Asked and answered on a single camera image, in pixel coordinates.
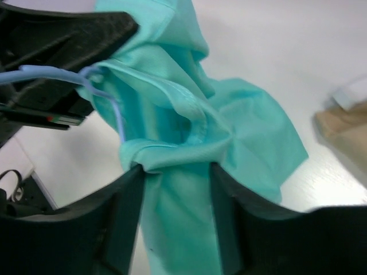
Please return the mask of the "light blue wire hanger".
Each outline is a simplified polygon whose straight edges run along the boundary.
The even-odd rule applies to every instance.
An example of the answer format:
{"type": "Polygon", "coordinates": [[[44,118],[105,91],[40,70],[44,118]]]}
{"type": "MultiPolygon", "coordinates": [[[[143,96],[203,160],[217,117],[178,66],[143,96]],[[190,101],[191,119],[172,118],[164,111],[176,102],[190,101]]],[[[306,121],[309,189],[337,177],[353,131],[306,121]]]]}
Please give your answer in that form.
{"type": "Polygon", "coordinates": [[[82,85],[88,89],[93,95],[103,97],[110,101],[115,114],[116,126],[120,137],[120,142],[126,141],[124,133],[123,119],[120,114],[117,100],[107,92],[96,89],[88,80],[90,74],[102,74],[102,70],[95,66],[84,67],[79,73],[69,70],[60,69],[53,66],[38,65],[22,65],[18,70],[1,73],[1,84],[11,84],[26,80],[34,80],[35,78],[48,78],[52,80],[60,80],[68,83],[82,85]]]}

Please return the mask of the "teal t shirt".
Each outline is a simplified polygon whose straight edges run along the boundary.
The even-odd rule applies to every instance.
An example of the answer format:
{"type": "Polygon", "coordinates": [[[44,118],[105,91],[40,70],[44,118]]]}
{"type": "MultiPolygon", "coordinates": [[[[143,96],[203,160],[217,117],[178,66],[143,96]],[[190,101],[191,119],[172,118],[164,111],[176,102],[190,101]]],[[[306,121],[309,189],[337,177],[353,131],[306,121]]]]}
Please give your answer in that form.
{"type": "Polygon", "coordinates": [[[281,201],[283,182],[307,159],[291,120],[266,91],[239,78],[208,77],[209,48],[191,1],[97,1],[125,11],[139,30],[98,63],[96,87],[79,94],[112,127],[123,119],[120,161],[147,172],[140,226],[152,274],[223,274],[209,165],[281,201]]]}

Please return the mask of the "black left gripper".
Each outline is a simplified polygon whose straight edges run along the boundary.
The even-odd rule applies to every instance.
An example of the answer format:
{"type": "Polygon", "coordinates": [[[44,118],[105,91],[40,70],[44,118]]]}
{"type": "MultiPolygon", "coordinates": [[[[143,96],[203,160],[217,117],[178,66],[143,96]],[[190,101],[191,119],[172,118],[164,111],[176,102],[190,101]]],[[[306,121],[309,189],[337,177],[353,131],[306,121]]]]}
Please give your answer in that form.
{"type": "MultiPolygon", "coordinates": [[[[73,72],[111,57],[138,30],[128,13],[63,13],[1,2],[1,69],[49,65],[73,72]]],[[[47,78],[1,85],[1,145],[23,126],[67,130],[92,112],[74,83],[47,78]]]]}

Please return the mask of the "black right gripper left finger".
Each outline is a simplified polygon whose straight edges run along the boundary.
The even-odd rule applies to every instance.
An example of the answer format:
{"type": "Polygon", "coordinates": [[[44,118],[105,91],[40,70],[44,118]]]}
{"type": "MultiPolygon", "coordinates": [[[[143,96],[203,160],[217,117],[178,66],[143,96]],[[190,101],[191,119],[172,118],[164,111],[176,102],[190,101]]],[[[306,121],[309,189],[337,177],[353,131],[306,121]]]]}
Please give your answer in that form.
{"type": "Polygon", "coordinates": [[[2,274],[129,274],[143,200],[137,165],[85,198],[49,212],[1,192],[2,274]]]}

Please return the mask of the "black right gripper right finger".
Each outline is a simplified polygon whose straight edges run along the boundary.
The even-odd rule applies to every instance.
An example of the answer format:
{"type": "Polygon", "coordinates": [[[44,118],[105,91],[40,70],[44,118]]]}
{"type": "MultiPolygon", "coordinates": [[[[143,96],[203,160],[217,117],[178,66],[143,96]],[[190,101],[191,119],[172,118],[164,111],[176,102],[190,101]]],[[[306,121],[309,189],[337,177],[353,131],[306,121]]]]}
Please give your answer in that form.
{"type": "Polygon", "coordinates": [[[210,165],[224,274],[365,274],[366,207],[299,213],[261,197],[210,165]]]}

